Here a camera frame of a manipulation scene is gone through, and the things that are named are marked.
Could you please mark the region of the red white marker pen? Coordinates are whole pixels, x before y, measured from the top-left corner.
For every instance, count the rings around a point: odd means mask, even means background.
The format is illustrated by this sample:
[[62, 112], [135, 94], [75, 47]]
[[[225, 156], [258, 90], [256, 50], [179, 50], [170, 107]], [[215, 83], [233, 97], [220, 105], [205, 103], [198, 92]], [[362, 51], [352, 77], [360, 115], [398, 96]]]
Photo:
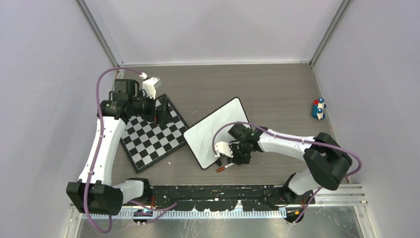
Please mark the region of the red white marker pen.
[[220, 168], [216, 169], [216, 172], [217, 173], [220, 173], [220, 172], [224, 171], [225, 169], [227, 169], [227, 168], [229, 168], [229, 167], [231, 167], [233, 165], [235, 165], [235, 164], [234, 163], [229, 163], [229, 164], [227, 164], [227, 165], [225, 165], [223, 167], [220, 167]]

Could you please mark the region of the white whiteboard black frame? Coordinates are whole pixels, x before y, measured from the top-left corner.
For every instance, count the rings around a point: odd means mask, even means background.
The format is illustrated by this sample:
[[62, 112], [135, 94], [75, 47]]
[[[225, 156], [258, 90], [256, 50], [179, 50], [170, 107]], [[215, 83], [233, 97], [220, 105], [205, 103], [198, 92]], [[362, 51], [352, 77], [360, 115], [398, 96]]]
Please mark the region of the white whiteboard black frame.
[[249, 122], [249, 119], [240, 98], [234, 97], [183, 133], [187, 145], [201, 169], [208, 169], [217, 161], [218, 156], [213, 152], [213, 144], [234, 140], [228, 134], [231, 125], [223, 129], [220, 128], [228, 123], [238, 121]]

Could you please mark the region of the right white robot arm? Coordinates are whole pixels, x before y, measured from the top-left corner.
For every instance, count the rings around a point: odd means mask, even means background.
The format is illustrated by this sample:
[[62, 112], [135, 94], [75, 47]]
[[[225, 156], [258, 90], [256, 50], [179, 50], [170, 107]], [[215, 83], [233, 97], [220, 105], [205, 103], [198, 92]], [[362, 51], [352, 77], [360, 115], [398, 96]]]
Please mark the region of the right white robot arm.
[[296, 203], [306, 192], [325, 188], [337, 190], [352, 165], [348, 153], [327, 133], [299, 137], [276, 132], [266, 127], [251, 129], [243, 124], [232, 126], [231, 162], [248, 164], [253, 152], [272, 152], [302, 160], [307, 169], [293, 173], [280, 188], [279, 196], [286, 203]]

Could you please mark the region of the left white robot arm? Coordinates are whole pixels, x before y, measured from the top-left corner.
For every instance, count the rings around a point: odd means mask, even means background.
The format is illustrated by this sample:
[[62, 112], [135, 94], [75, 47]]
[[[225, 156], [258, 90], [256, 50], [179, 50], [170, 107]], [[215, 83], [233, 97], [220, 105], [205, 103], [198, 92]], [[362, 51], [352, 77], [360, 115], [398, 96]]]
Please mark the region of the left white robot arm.
[[86, 165], [76, 182], [69, 182], [66, 194], [79, 212], [117, 215], [131, 200], [147, 205], [152, 189], [146, 178], [129, 178], [111, 184], [111, 172], [122, 134], [132, 117], [141, 117], [157, 125], [164, 123], [166, 106], [156, 106], [157, 77], [143, 80], [117, 79], [116, 89], [99, 103], [97, 129]]

